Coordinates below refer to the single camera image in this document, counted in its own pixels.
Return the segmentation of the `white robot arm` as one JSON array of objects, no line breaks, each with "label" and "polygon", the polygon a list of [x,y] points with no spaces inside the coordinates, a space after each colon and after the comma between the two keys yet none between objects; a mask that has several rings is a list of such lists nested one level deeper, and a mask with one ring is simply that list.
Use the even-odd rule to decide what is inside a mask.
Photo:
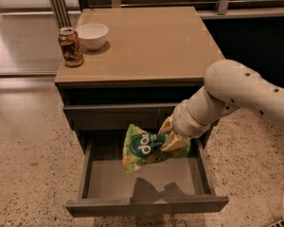
[{"label": "white robot arm", "polygon": [[284,88],[237,61],[214,62],[204,74],[204,86],[178,104],[163,123],[160,132],[168,137],[161,150],[183,147],[239,107],[262,114],[284,129]]}]

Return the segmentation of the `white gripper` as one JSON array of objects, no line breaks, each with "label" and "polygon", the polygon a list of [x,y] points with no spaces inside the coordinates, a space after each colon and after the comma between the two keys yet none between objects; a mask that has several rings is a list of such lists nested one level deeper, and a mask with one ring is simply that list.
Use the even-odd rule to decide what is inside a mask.
[{"label": "white gripper", "polygon": [[193,118],[188,110],[188,100],[183,100],[177,105],[172,116],[166,118],[159,133],[166,133],[166,139],[161,146],[162,151],[173,151],[184,147],[189,139],[199,138],[210,126],[203,126]]}]

